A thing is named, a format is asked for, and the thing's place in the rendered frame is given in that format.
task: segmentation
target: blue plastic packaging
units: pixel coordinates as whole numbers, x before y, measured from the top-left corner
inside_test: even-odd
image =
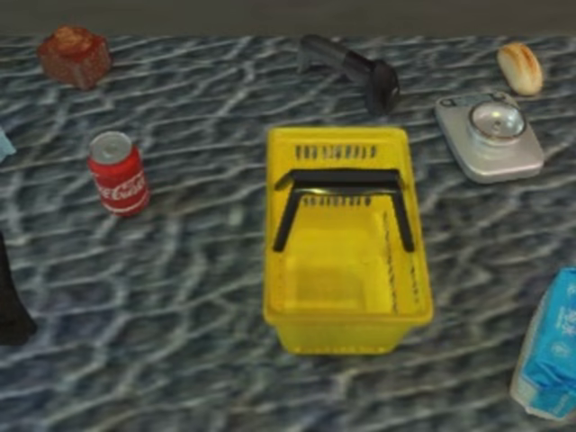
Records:
[[[564,420],[576,410],[576,267],[562,269],[540,302],[510,394],[545,419]]]
[[[0,128],[0,163],[2,163],[7,156],[13,155],[14,153],[16,153],[16,149],[8,137],[6,137],[2,128]]]

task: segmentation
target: bread roll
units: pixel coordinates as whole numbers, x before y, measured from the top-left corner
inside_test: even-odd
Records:
[[[498,64],[508,85],[519,95],[532,96],[542,90],[544,76],[538,58],[523,43],[514,42],[501,47]]]

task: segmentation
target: light blue object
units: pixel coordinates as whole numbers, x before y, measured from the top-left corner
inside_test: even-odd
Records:
[[[565,267],[526,334],[510,394],[529,414],[563,420],[576,410],[576,267]]]
[[[0,163],[2,163],[7,156],[13,155],[14,153],[16,153],[16,149],[8,137],[6,137],[2,128],[0,128]]]

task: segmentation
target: yellow bin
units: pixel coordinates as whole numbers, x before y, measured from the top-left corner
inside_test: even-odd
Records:
[[[381,354],[433,317],[406,133],[268,136],[264,315],[295,354]]]

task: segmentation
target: silver digital camera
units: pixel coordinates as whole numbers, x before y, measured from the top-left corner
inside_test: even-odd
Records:
[[[545,156],[516,101],[508,94],[479,93],[436,101],[436,118],[454,158],[476,183],[537,175]]]

